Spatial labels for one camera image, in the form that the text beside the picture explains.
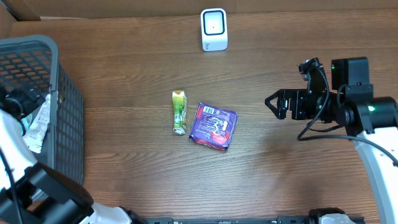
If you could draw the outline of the purple pad package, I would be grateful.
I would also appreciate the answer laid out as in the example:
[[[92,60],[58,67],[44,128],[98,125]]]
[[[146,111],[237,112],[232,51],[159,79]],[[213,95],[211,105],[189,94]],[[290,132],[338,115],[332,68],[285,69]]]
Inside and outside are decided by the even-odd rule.
[[[195,143],[226,151],[237,123],[237,112],[200,102],[188,137]]]

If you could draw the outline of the green juice carton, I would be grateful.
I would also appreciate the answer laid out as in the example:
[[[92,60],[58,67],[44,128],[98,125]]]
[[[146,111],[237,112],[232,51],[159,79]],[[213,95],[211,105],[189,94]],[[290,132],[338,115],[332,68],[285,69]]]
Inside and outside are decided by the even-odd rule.
[[[172,92],[174,109],[174,132],[178,135],[187,133],[187,96],[183,90]]]

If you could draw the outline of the white tube gold cap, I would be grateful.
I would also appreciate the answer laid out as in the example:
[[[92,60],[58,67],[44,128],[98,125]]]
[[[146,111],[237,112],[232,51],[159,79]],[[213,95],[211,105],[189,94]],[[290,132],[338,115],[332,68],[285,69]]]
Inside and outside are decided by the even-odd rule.
[[[42,150],[44,137],[47,133],[48,124],[50,122],[50,99],[51,95],[48,94],[45,97],[45,102],[40,107],[39,112],[33,119],[30,128],[23,137],[27,147],[34,153],[40,154]]]

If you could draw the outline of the teal snack packet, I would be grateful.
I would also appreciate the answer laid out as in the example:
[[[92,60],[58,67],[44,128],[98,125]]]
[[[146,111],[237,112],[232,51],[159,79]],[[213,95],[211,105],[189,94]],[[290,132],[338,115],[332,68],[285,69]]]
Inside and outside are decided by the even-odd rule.
[[[19,121],[23,136],[26,134],[26,131],[30,128],[30,126],[31,126],[31,124],[33,122],[33,117],[34,116],[32,114],[29,114],[25,118],[22,118]]]

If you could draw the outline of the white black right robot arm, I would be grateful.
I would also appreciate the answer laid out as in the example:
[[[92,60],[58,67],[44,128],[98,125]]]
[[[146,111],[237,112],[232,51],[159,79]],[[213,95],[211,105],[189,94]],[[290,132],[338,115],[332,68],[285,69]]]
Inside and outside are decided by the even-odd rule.
[[[347,139],[359,154],[382,223],[397,223],[397,102],[374,97],[367,57],[331,62],[331,80],[312,58],[298,65],[305,89],[280,89],[264,100],[278,119],[308,123],[298,141]]]

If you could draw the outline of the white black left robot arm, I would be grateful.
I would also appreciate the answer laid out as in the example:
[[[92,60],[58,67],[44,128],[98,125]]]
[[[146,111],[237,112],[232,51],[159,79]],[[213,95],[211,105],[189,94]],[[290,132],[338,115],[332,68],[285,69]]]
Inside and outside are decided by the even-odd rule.
[[[8,223],[145,223],[132,210],[94,202],[86,189],[40,163],[21,119],[44,102],[35,90],[1,88],[1,220]]]

